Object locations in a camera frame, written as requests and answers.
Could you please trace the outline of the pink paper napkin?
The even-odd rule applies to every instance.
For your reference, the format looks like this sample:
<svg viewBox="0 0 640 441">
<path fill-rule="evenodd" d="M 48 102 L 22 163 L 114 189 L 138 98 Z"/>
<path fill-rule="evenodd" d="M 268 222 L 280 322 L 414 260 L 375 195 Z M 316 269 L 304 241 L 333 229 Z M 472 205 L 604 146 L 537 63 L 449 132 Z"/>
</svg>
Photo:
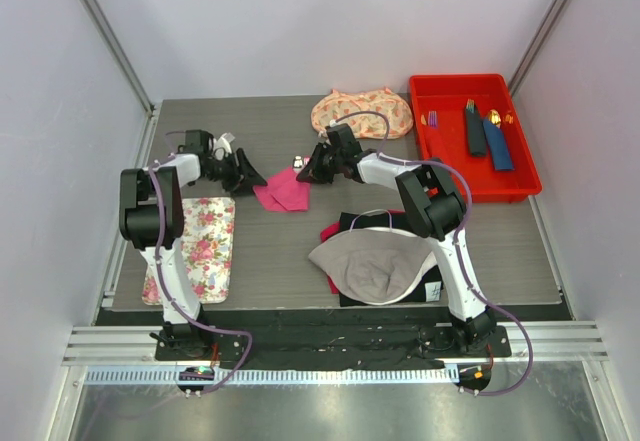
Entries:
<svg viewBox="0 0 640 441">
<path fill-rule="evenodd" d="M 310 206 L 311 185 L 299 182 L 293 168 L 270 177 L 266 186 L 254 186 L 253 192 L 270 212 L 304 212 Z"/>
</svg>

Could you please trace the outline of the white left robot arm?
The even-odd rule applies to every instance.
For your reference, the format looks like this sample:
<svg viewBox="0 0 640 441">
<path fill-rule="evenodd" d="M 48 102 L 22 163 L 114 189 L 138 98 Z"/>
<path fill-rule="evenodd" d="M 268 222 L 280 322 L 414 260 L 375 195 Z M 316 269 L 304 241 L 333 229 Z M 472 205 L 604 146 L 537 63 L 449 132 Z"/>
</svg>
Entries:
<svg viewBox="0 0 640 441">
<path fill-rule="evenodd" d="M 185 215 L 181 189 L 200 179 L 219 182 L 232 195 L 251 194 L 267 181 L 234 136 L 219 137 L 205 130 L 187 130 L 184 141 L 163 162 L 146 168 L 125 169 L 120 174 L 119 231 L 146 260 L 160 288 L 163 320 L 186 325 L 178 347 L 190 359 L 205 358 L 213 336 L 201 328 L 201 302 L 193 292 L 182 255 Z"/>
</svg>

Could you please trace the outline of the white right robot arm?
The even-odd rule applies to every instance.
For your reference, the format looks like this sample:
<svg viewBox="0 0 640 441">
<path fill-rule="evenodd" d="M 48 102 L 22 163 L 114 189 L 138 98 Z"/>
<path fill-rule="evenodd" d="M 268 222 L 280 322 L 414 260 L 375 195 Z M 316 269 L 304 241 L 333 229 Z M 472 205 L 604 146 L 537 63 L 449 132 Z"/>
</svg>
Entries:
<svg viewBox="0 0 640 441">
<path fill-rule="evenodd" d="M 437 158 L 405 160 L 364 150 L 347 125 L 328 129 L 297 173 L 304 183 L 330 184 L 338 174 L 361 184 L 396 191 L 413 232 L 431 244 L 448 292 L 457 352 L 472 356 L 496 329 L 493 308 L 482 294 L 466 244 L 471 191 L 462 175 Z"/>
</svg>

